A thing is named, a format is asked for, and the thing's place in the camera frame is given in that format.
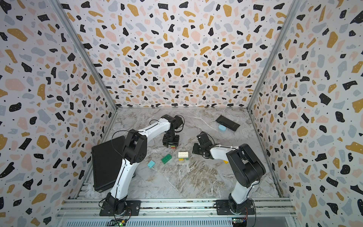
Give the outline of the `white long lego brick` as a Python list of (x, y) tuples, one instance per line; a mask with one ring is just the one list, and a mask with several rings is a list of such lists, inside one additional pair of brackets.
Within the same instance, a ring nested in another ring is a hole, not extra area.
[(188, 159), (189, 158), (189, 152), (188, 151), (179, 151), (178, 152), (178, 158), (179, 159)]

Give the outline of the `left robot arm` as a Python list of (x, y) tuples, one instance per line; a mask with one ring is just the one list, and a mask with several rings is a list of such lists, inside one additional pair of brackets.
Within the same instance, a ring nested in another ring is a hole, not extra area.
[(122, 215), (127, 210), (129, 186), (136, 168), (146, 157), (147, 144), (160, 134), (164, 134), (163, 145), (167, 148), (177, 147), (180, 138), (178, 133), (183, 130), (184, 124), (184, 117), (165, 114), (143, 129), (128, 131), (125, 142), (121, 145), (123, 160), (119, 174), (102, 204), (101, 211), (106, 214)]

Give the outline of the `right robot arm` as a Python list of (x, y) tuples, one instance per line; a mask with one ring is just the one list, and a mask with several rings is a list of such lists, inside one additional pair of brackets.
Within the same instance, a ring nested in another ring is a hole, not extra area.
[(223, 146), (210, 140), (206, 132), (197, 135), (198, 142), (193, 146), (193, 154), (205, 159), (216, 159), (228, 162), (236, 178), (236, 185), (229, 194), (228, 200), (216, 203), (219, 214), (247, 214), (251, 207), (248, 204), (249, 193), (261, 182), (266, 169), (248, 144), (238, 147)]

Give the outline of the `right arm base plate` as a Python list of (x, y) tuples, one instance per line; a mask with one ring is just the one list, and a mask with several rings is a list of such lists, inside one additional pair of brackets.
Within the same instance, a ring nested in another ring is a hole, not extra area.
[(247, 199), (241, 204), (235, 203), (234, 200), (216, 200), (213, 208), (216, 209), (218, 215), (254, 215), (256, 213), (251, 199)]

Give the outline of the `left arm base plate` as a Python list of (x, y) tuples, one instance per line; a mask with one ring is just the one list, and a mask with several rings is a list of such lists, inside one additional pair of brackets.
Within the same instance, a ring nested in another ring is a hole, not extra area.
[(99, 216), (116, 216), (117, 218), (138, 216), (140, 208), (141, 201), (139, 200), (121, 201), (116, 205), (112, 205), (111, 202), (104, 201)]

